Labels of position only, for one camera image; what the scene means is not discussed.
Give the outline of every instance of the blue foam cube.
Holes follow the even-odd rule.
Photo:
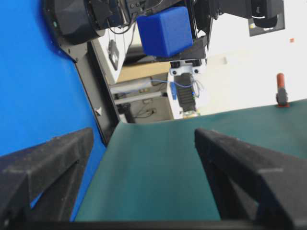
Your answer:
[[[137,19],[142,46],[147,55],[169,58],[193,45],[189,12],[172,7]]]

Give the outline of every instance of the blue wall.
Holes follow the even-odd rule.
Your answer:
[[[73,219],[105,152],[90,104],[75,65],[51,41],[41,0],[3,1],[0,21],[0,156],[93,128]]]

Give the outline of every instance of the blue panel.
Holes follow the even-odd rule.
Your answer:
[[[168,58],[193,45],[186,7],[172,7],[161,13],[138,18],[144,53]]]
[[[105,146],[75,65],[52,44],[40,2],[1,3],[0,156],[91,127],[94,148],[73,219]]]

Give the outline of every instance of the green conveyor belt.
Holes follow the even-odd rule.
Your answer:
[[[77,221],[219,220],[194,147],[202,127],[307,158],[307,101],[117,127]]]

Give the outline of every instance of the red cylinder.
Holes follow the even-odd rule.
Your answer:
[[[283,73],[277,74],[277,87],[278,87],[278,89],[280,89],[280,88],[285,89],[285,82],[284,82],[284,74]]]

